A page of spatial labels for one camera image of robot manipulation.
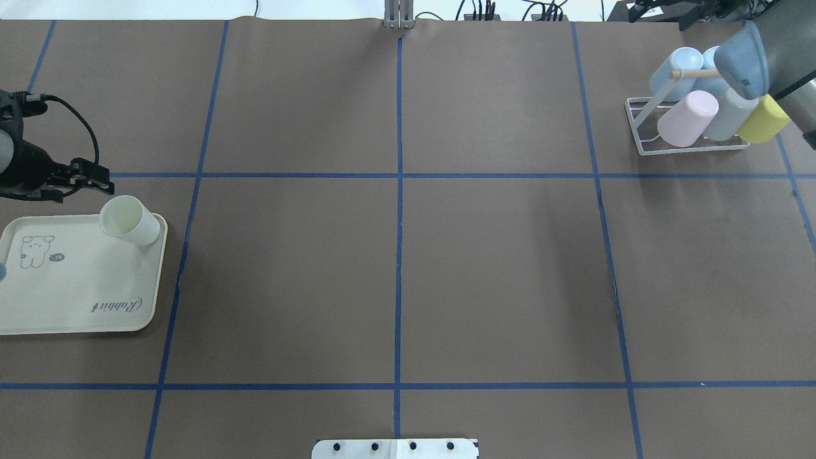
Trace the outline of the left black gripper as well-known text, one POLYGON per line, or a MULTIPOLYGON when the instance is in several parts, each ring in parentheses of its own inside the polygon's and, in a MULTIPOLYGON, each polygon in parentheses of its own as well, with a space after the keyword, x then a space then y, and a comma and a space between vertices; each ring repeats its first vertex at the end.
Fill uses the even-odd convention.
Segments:
POLYGON ((24 119, 47 112, 47 102, 78 111, 53 95, 33 95, 29 91, 2 90, 2 197, 18 201, 56 201, 83 191, 115 194, 110 170, 87 159, 72 159, 69 166, 52 160, 44 149, 24 139, 24 119))

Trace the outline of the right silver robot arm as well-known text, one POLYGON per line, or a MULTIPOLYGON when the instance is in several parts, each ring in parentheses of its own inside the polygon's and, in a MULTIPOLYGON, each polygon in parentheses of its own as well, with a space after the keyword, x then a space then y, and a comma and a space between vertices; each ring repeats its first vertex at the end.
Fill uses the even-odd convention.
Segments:
POLYGON ((738 95, 768 95, 815 147, 815 4, 779 1, 718 47, 717 71, 738 95))

